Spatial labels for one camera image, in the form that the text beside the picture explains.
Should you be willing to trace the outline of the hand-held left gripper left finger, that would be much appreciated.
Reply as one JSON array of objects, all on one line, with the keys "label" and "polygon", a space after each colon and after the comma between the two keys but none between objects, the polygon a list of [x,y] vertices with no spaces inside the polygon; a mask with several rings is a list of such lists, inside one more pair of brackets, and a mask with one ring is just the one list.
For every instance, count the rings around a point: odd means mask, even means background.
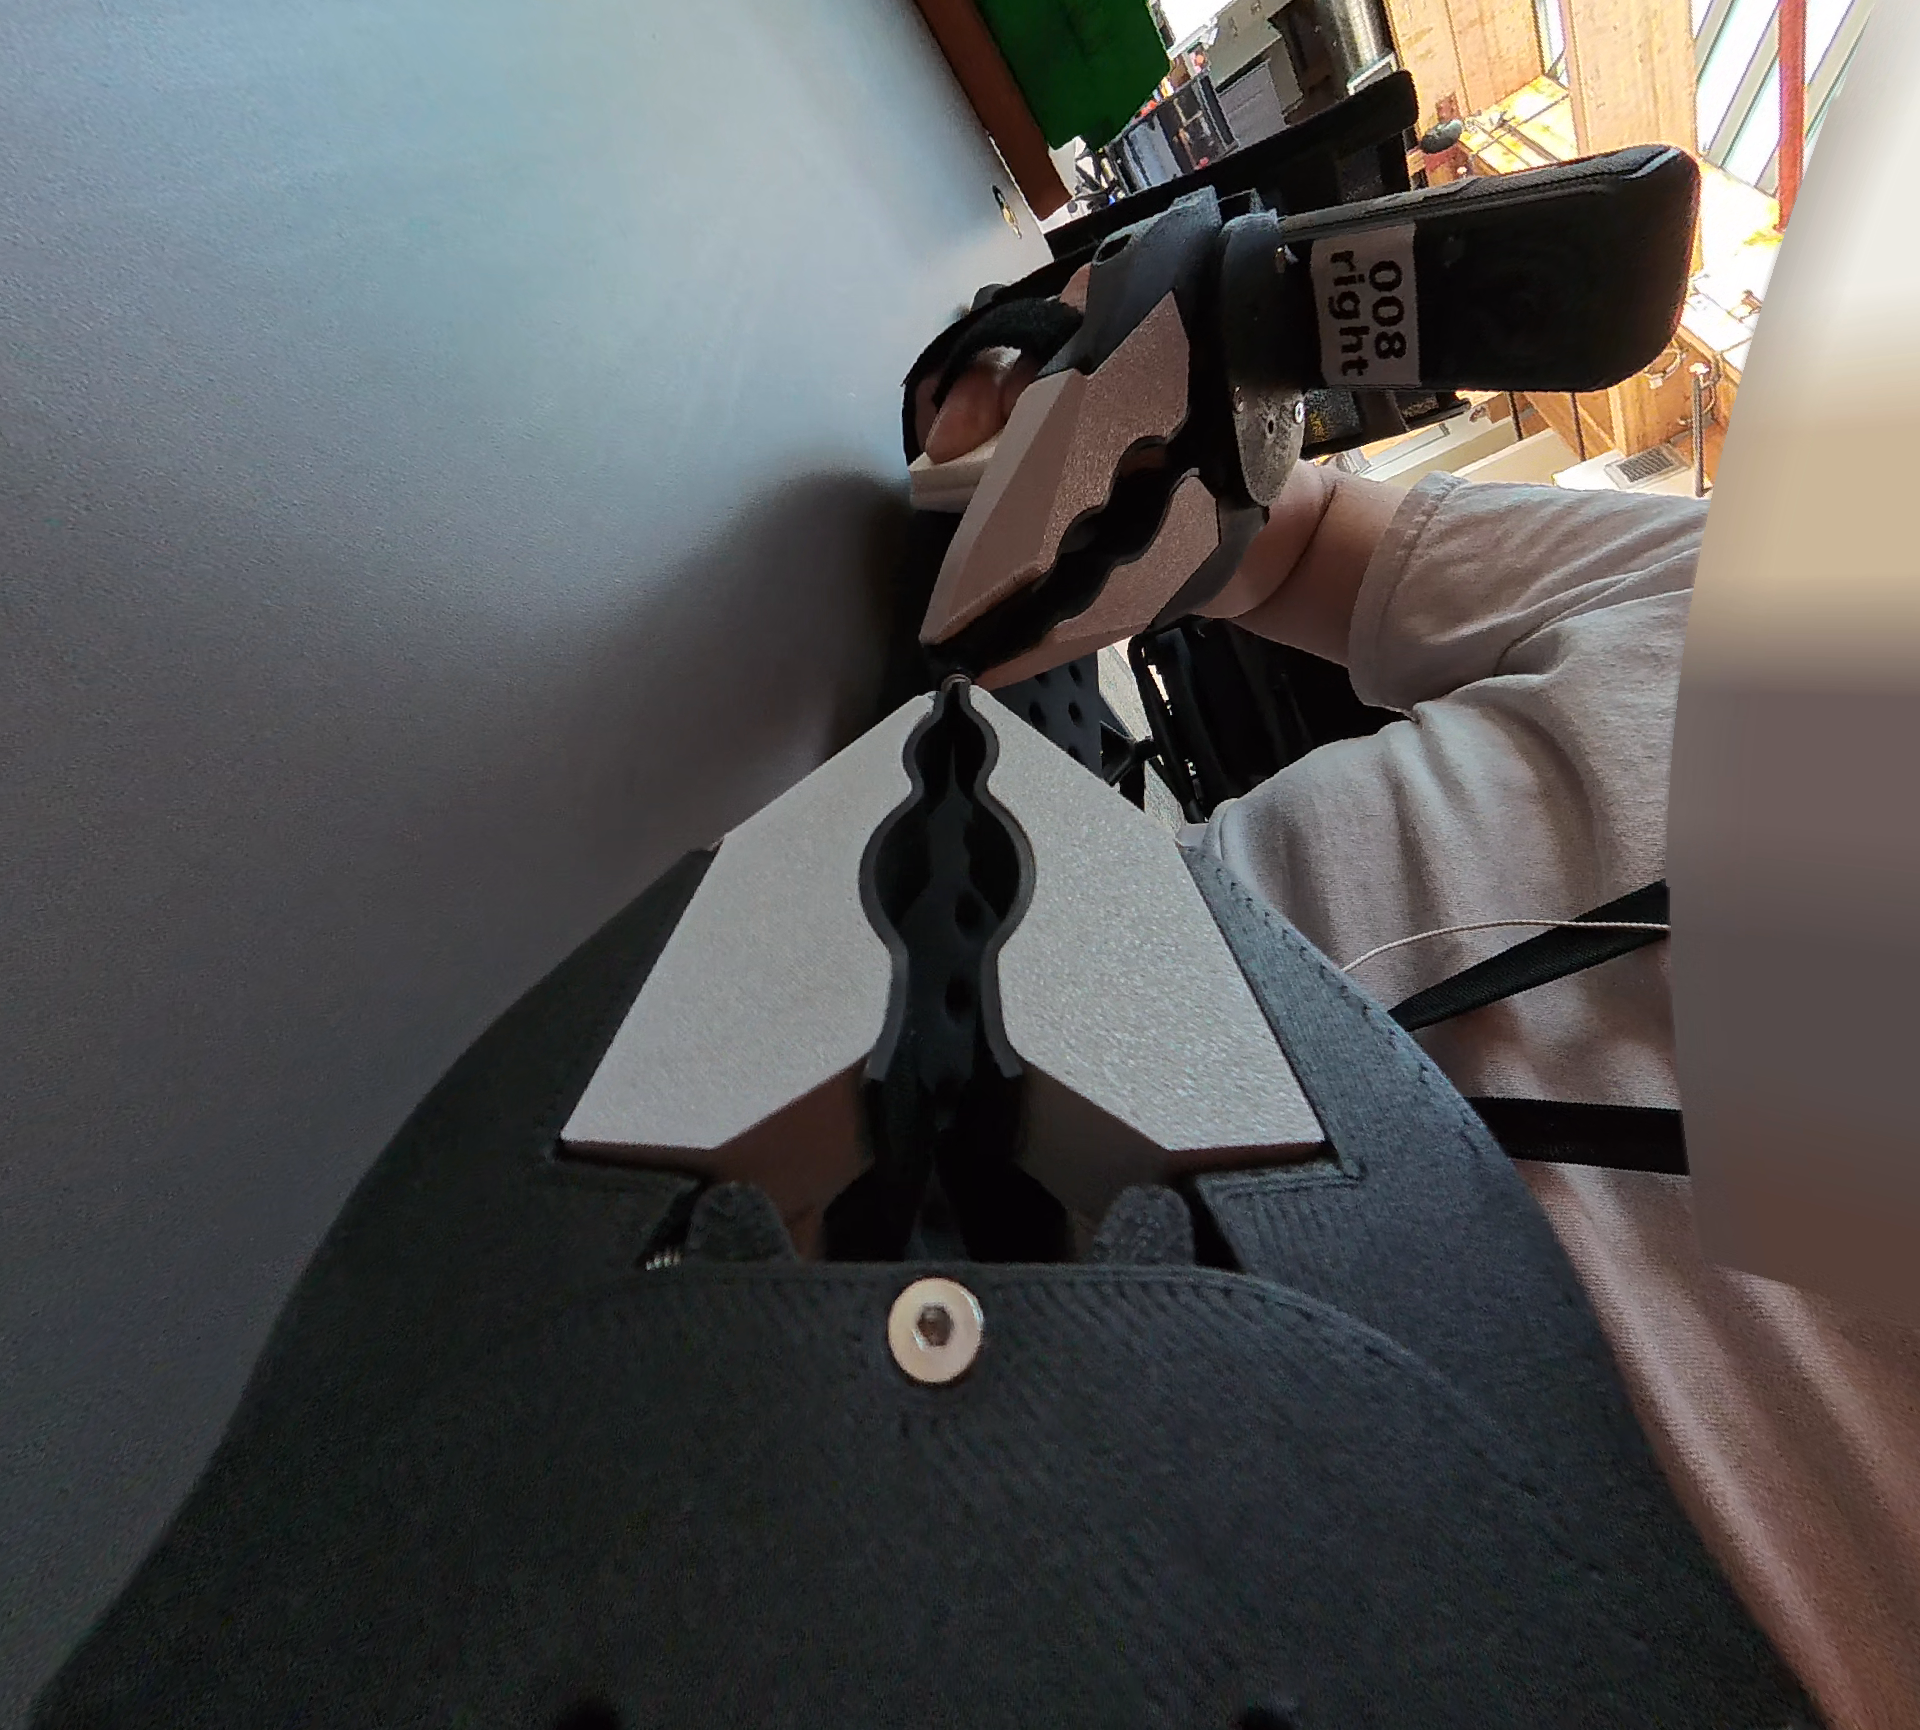
[{"label": "hand-held left gripper left finger", "polygon": [[566,1151],[759,1186],[808,1257],[874,1166],[871,1055],[913,937],[949,932],[930,807],[949,738],[926,694],[740,824],[707,866],[566,1117]]}]

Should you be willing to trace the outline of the grey desk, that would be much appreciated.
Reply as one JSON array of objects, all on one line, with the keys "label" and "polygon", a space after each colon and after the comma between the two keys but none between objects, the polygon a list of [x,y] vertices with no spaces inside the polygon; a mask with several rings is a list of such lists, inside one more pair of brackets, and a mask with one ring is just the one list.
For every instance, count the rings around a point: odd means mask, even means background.
[{"label": "grey desk", "polygon": [[419,1096],[868,720],[906,0],[4,0],[4,1725]]}]

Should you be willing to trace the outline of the black perforated panel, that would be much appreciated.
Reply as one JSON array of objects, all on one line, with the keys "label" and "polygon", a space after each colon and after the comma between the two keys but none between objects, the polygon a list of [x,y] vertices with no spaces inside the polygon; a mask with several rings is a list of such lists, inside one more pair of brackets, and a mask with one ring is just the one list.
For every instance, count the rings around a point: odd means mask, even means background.
[{"label": "black perforated panel", "polygon": [[1146,810],[1146,765],[1152,758],[1152,745],[1140,738],[1146,717],[1126,717],[1108,703],[1101,668],[1104,654],[1091,652],[1084,659],[999,685],[994,700],[1097,773],[1128,803]]}]

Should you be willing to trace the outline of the person's right forearm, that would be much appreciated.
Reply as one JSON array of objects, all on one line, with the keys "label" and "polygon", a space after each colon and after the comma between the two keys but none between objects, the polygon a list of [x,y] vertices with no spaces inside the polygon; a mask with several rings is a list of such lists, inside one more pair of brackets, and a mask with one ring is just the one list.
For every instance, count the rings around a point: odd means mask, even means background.
[{"label": "person's right forearm", "polygon": [[1403,501],[1364,474],[1299,463],[1206,614],[1348,664],[1359,586]]}]

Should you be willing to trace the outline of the person's right hand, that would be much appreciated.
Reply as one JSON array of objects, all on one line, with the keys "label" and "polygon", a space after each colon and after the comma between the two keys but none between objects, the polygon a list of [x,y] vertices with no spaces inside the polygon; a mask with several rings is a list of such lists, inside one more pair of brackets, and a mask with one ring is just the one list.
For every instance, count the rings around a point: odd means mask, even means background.
[{"label": "person's right hand", "polygon": [[1045,369],[1045,355],[999,345],[979,350],[959,364],[955,381],[940,390],[940,373],[914,381],[914,446],[909,458],[926,454],[935,466],[964,458],[992,442],[1014,414],[1018,395]]}]

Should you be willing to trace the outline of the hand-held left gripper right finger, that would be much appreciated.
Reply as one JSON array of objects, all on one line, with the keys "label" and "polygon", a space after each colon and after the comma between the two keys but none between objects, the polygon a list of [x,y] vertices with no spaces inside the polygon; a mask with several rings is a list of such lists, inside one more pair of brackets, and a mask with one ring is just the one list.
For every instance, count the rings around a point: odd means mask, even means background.
[{"label": "hand-held left gripper right finger", "polygon": [[955,685],[955,1207],[994,1257],[1080,1249],[1128,1189],[1324,1135],[1171,831]]}]

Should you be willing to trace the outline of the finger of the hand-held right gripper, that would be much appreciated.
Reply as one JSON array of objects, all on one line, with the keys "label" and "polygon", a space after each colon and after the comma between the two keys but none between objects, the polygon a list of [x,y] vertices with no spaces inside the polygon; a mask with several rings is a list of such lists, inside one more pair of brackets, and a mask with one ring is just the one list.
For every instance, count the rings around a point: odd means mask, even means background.
[{"label": "finger of the hand-held right gripper", "polygon": [[1255,509],[1187,471],[1128,478],[1108,527],[975,624],[975,682],[1017,685],[1204,603],[1255,537]]},{"label": "finger of the hand-held right gripper", "polygon": [[1128,478],[1178,482],[1195,470],[1131,466],[1187,421],[1187,331],[1152,310],[1091,373],[1041,377],[1017,404],[992,470],[945,551],[924,645],[975,645],[975,624],[1108,527]]}]

